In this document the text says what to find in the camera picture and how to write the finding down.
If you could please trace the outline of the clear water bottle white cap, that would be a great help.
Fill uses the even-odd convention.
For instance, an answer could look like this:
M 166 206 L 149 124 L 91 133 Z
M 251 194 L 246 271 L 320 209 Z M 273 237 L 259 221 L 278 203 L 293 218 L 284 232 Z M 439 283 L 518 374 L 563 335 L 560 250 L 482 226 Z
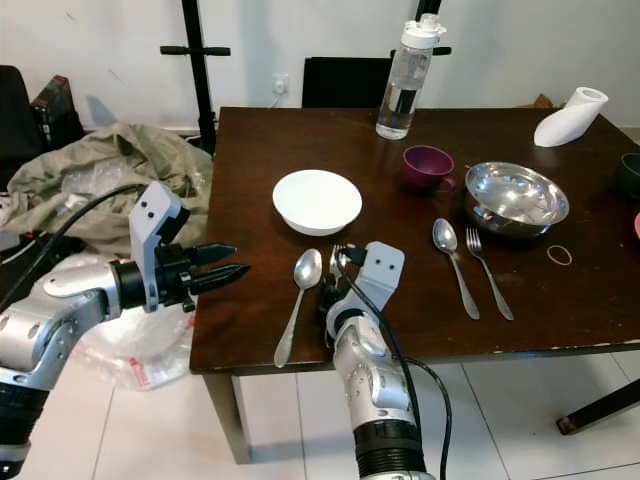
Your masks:
M 434 47 L 447 28 L 438 14 L 424 13 L 404 23 L 399 47 L 394 52 L 387 90 L 378 114 L 375 132 L 387 140 L 403 140 L 415 113 L 417 96 L 424 86 Z

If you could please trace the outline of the stainless steel bowl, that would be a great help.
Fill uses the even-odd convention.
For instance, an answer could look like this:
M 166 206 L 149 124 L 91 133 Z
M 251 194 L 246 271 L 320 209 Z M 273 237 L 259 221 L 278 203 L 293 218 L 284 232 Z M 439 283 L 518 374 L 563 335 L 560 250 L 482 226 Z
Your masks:
M 513 163 L 481 163 L 463 177 L 465 214 L 475 227 L 512 239 L 545 236 L 567 218 L 570 201 L 545 175 Z

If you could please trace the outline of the dark brown wooden table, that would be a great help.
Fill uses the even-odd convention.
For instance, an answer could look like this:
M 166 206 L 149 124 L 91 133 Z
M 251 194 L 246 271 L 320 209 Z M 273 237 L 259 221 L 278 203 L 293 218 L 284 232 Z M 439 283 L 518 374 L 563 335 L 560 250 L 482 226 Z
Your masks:
M 532 143 L 543 109 L 425 109 L 407 138 L 384 140 L 370 109 L 221 110 L 207 238 L 233 244 L 250 271 L 198 302 L 189 366 L 204 379 L 238 465 L 251 461 L 236 381 L 274 372 L 273 352 L 296 296 L 294 261 L 333 242 L 380 241 L 404 252 L 407 270 L 387 315 L 408 355 L 460 364 L 520 356 L 595 355 L 640 349 L 640 239 L 634 212 L 614 195 L 614 169 L 636 150 L 598 116 L 579 140 L 554 148 Z M 460 265 L 481 316 L 465 314 L 456 280 L 430 241 L 434 220 L 466 227 L 461 193 L 412 195 L 401 187 L 402 154 L 428 145 L 467 166 L 504 161 L 547 175 L 567 193 L 570 215 L 545 237 L 521 243 L 490 236 L 486 260 L 515 312 L 506 321 L 475 261 Z M 271 192 L 297 170 L 323 169 L 355 183 L 361 214 L 338 236 L 302 236 L 276 214 Z M 550 244 L 572 253 L 568 266 L 547 257 Z

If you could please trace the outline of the clear plastic bag red print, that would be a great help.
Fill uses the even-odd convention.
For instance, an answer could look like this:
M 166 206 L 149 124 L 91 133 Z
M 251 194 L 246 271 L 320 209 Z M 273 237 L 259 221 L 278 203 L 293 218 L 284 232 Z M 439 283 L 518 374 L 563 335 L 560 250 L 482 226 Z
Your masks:
M 179 305 L 127 308 L 78 339 L 68 364 L 128 390 L 155 390 L 189 375 L 195 315 Z

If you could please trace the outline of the dark green cup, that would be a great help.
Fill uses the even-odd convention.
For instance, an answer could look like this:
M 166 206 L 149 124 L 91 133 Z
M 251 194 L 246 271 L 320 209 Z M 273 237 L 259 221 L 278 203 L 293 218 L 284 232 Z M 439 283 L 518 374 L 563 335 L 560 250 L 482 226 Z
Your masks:
M 640 154 L 622 156 L 613 189 L 631 209 L 640 210 Z

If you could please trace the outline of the silver fork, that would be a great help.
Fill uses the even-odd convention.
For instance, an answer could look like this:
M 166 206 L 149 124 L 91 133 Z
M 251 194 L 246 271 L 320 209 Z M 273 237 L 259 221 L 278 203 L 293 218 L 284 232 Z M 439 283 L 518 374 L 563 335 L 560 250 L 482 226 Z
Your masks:
M 488 279 L 490 288 L 492 288 L 495 305 L 497 305 L 500 315 L 502 315 L 507 321 L 515 320 L 515 315 L 512 314 L 511 308 L 509 308 L 508 302 L 506 301 L 506 297 L 504 297 L 502 292 L 500 292 L 497 279 L 495 279 L 492 269 L 489 268 L 488 262 L 486 262 L 483 243 L 480 241 L 480 234 L 477 232 L 476 228 L 468 227 L 466 229 L 465 243 L 467 251 L 480 262 L 481 266 L 483 266 L 486 279 Z
M 344 269 L 346 269 L 346 256 L 343 255 L 344 244 L 334 244 L 332 253 L 330 253 L 328 273 L 334 279 L 334 283 L 338 283 L 338 280 L 342 278 Z

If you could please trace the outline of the purple cup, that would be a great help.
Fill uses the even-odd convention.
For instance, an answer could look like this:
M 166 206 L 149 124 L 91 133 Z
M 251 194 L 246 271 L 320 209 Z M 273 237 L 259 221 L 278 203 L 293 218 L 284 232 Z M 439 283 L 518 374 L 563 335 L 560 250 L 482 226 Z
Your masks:
M 413 193 L 452 193 L 457 188 L 453 170 L 454 160 L 447 152 L 433 146 L 411 146 L 402 154 L 399 186 Z

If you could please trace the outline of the silver spoon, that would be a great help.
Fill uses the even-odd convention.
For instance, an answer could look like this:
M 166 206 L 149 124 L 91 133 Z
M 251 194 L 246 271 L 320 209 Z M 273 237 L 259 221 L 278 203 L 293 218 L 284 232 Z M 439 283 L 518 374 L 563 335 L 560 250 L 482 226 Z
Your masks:
M 465 276 L 463 276 L 460 265 L 458 265 L 457 262 L 457 248 L 460 246 L 460 244 L 458 244 L 458 238 L 456 233 L 454 233 L 452 225 L 444 218 L 438 218 L 434 221 L 433 228 L 431 228 L 431 242 L 433 242 L 435 247 L 442 251 L 444 255 L 448 257 L 449 262 L 451 262 L 466 314 L 470 316 L 472 320 L 479 320 L 479 308 L 476 306 L 474 297 L 472 297 L 470 291 L 468 291 Z
M 300 317 L 301 303 L 308 289 L 314 288 L 320 283 L 321 276 L 323 276 L 323 256 L 317 250 L 306 250 L 294 264 L 293 280 L 298 287 L 298 293 L 296 300 L 294 300 L 291 317 L 285 325 L 282 337 L 276 343 L 273 356 L 273 364 L 276 369 L 283 369 L 291 357 L 294 330 L 296 330 L 298 317 Z

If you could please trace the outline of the black chair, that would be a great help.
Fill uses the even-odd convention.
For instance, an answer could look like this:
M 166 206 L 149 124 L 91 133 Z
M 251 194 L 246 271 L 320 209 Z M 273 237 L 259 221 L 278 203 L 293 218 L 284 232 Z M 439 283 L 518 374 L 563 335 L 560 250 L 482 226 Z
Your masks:
M 29 97 L 22 74 L 12 65 L 0 65 L 1 159 L 24 163 L 38 155 L 38 133 L 29 110 Z

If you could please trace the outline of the black stand with crossbar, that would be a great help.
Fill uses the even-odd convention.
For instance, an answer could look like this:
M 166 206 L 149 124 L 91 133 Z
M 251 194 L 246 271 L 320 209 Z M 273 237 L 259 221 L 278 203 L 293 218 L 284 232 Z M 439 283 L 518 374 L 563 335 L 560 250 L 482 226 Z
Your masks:
M 212 109 L 209 69 L 205 58 L 227 58 L 230 56 L 230 50 L 228 47 L 211 47 L 204 44 L 204 31 L 201 27 L 197 0 L 180 0 L 180 9 L 187 45 L 161 46 L 159 50 L 161 55 L 184 56 L 189 59 L 198 111 L 198 140 L 195 141 L 195 145 L 207 154 L 215 154 L 218 116 Z

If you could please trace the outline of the white bowl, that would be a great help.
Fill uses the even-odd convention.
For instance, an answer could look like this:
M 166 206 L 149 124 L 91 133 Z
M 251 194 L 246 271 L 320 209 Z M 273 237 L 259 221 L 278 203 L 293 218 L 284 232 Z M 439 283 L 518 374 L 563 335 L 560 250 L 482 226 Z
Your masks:
M 334 172 L 308 169 L 284 175 L 271 204 L 289 228 L 303 236 L 334 236 L 353 223 L 364 206 L 355 184 Z

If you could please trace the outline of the dark box with red print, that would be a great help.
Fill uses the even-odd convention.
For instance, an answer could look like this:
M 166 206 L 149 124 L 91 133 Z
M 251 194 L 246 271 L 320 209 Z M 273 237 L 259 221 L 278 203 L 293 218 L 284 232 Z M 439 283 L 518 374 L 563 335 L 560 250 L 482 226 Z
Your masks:
M 70 105 L 70 87 L 67 77 L 52 76 L 31 102 L 33 114 L 49 150 L 63 147 L 67 143 L 61 141 L 58 123 L 67 115 L 73 106 Z

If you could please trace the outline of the olive green cloth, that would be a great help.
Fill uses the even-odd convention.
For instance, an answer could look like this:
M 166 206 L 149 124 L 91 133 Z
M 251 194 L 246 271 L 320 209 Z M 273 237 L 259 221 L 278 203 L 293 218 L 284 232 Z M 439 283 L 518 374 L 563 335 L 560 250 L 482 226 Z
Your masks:
M 116 123 L 20 166 L 6 184 L 4 233 L 54 233 L 92 198 L 160 180 L 189 210 L 175 241 L 195 246 L 209 224 L 214 157 L 154 125 Z

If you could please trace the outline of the black rectangular panel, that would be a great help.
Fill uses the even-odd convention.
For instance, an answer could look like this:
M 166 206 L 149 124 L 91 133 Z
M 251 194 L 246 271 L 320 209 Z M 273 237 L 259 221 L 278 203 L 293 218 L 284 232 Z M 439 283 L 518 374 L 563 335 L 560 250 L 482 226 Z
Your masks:
M 306 58 L 302 108 L 370 108 L 383 104 L 389 58 Z

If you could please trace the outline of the white paper roll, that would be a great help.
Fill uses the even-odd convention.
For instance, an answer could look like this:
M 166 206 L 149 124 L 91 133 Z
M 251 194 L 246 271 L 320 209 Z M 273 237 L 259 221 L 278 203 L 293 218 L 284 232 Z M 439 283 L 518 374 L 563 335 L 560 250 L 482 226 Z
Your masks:
M 590 87 L 577 87 L 561 110 L 541 120 L 532 142 L 538 147 L 557 147 L 577 140 L 608 101 L 607 93 Z

